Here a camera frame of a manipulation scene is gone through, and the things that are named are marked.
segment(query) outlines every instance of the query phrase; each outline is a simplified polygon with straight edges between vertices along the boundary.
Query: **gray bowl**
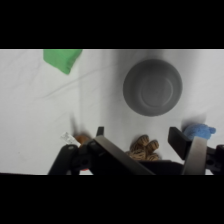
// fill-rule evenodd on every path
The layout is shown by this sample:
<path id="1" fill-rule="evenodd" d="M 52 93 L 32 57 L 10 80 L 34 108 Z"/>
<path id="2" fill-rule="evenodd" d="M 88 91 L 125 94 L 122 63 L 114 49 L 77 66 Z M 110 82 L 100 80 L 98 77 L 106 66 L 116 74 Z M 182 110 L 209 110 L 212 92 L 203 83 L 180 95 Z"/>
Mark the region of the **gray bowl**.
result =
<path id="1" fill-rule="evenodd" d="M 128 73 L 123 94 L 136 113 L 154 117 L 173 109 L 182 89 L 181 76 L 172 65 L 161 60 L 147 60 Z"/>

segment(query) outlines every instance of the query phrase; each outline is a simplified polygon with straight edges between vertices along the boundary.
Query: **white table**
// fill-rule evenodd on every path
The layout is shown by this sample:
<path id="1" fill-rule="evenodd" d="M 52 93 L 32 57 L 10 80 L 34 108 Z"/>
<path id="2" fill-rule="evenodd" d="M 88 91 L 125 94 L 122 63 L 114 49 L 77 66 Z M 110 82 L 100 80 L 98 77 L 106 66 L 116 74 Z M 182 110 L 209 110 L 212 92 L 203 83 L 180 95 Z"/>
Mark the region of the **white table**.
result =
<path id="1" fill-rule="evenodd" d="M 158 139 L 163 159 L 181 162 L 167 143 L 169 127 L 202 122 L 217 128 L 208 145 L 223 142 L 224 50 L 85 49 L 69 76 L 43 61 L 43 50 L 0 50 L 0 172 L 47 174 L 64 145 L 63 132 L 98 126 L 127 151 L 133 139 Z M 126 74 L 143 59 L 159 58 L 180 72 L 184 91 L 178 105 L 155 118 L 126 105 Z"/>

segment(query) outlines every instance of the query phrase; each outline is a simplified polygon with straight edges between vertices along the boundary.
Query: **green object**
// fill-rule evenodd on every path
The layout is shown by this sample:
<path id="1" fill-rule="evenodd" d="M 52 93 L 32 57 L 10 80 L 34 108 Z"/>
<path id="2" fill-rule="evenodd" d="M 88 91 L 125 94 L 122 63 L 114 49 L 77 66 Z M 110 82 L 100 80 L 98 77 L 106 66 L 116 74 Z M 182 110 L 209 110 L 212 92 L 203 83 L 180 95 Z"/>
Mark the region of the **green object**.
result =
<path id="1" fill-rule="evenodd" d="M 44 60 L 68 75 L 81 52 L 82 49 L 44 49 Z"/>

